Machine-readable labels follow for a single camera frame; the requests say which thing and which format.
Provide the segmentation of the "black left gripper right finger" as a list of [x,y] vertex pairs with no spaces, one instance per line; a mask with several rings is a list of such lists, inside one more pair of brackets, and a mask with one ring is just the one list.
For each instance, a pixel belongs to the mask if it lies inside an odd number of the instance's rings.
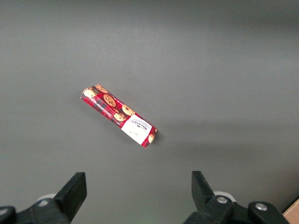
[[272,204],[250,202],[242,207],[225,195],[216,195],[200,171],[192,171],[192,198],[197,208],[185,224],[287,224]]

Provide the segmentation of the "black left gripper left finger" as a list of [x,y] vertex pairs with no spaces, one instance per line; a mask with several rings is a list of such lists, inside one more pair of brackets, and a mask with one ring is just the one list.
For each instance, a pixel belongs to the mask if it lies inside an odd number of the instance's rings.
[[84,172],[75,175],[56,193],[42,196],[29,208],[17,212],[1,206],[2,224],[70,224],[87,196]]

